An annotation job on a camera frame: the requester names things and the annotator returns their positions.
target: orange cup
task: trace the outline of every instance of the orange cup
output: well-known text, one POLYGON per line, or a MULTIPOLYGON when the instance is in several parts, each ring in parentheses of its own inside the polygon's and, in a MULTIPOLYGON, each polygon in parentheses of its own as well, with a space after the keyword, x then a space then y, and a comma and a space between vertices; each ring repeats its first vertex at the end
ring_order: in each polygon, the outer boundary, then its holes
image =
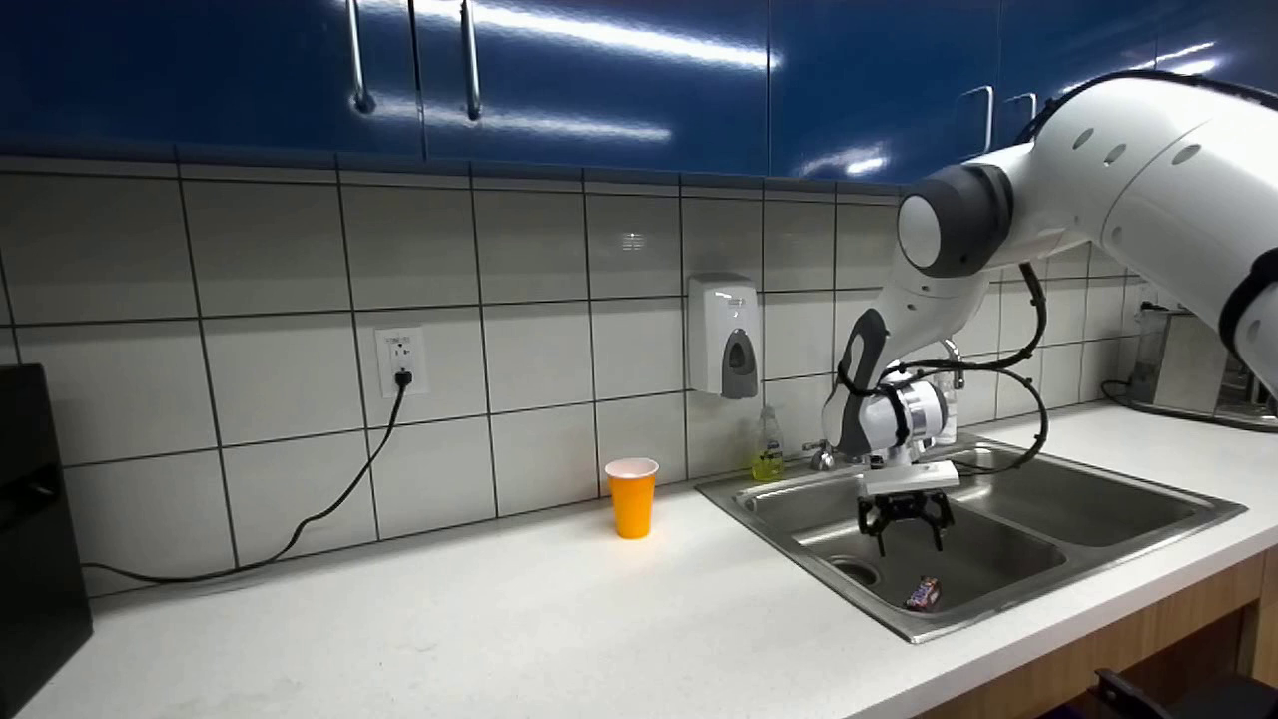
POLYGON ((610 457, 609 467, 610 527, 618 540, 642 540, 652 532, 656 457, 610 457))

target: robotic arm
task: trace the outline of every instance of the robotic arm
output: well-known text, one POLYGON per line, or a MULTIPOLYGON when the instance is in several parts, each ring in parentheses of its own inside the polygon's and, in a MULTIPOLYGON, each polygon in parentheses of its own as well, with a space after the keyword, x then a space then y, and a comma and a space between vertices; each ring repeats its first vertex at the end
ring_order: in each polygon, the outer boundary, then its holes
POLYGON ((1161 70, 1104 77, 1023 145, 902 198, 896 279, 854 320, 827 403, 830 447, 865 457, 869 532, 959 483, 951 461, 922 457, 947 424, 942 395, 896 358, 955 334, 991 270, 1074 243, 1104 243, 1188 304, 1278 390, 1278 98, 1161 70))

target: white countertop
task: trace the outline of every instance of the white countertop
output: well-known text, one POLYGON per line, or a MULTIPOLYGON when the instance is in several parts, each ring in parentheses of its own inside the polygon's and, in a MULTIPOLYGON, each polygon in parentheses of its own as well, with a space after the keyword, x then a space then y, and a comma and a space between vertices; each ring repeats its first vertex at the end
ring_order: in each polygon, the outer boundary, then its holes
POLYGON ((642 543, 572 505, 111 599, 23 719, 919 716, 1278 543, 1276 433, 1087 408, 1048 449, 1245 513, 911 645, 694 492, 642 543))

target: sink basin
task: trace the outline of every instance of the sink basin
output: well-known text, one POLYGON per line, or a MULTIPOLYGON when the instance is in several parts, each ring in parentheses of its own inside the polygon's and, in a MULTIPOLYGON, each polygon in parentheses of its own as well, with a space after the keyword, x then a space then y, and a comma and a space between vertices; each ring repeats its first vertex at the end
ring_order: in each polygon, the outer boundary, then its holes
POLYGON ((922 524, 890 524, 878 540, 854 524, 850 475, 795 475, 779 483, 713 483, 703 493, 911 641, 959 631, 995 612, 1066 585, 1108 563, 1184 540, 1240 513, 1240 504, 1035 457, 1007 475, 962 467, 951 492, 955 527, 942 551, 922 524))

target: black appliance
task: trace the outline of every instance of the black appliance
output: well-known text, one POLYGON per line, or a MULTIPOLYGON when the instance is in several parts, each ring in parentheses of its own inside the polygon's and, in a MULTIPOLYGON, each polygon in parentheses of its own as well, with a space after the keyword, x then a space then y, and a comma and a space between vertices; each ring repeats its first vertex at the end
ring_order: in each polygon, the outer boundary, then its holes
POLYGON ((0 716, 91 636, 42 367, 0 367, 0 716))

